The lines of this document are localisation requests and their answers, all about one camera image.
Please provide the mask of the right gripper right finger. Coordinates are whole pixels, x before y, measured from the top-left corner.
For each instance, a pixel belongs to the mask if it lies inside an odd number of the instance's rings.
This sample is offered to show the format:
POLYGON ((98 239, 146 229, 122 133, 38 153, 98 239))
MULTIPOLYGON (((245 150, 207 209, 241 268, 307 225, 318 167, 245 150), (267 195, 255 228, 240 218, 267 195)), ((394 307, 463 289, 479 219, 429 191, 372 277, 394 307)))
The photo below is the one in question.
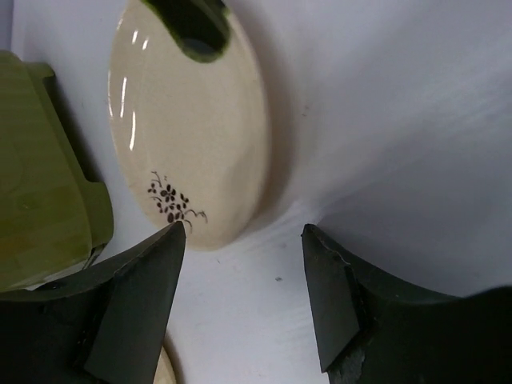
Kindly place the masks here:
POLYGON ((312 224, 304 270, 321 370, 332 383, 508 383, 511 288, 465 297, 416 286, 312 224))

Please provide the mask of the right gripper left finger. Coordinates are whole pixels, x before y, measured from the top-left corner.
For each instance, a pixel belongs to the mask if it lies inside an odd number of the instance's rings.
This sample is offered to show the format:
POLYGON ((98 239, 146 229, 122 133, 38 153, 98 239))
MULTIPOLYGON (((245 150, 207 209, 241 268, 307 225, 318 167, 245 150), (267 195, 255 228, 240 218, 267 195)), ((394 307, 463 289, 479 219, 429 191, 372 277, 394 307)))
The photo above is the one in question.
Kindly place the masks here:
POLYGON ((2 382, 152 382, 185 244, 175 223, 85 270, 2 294, 2 382))

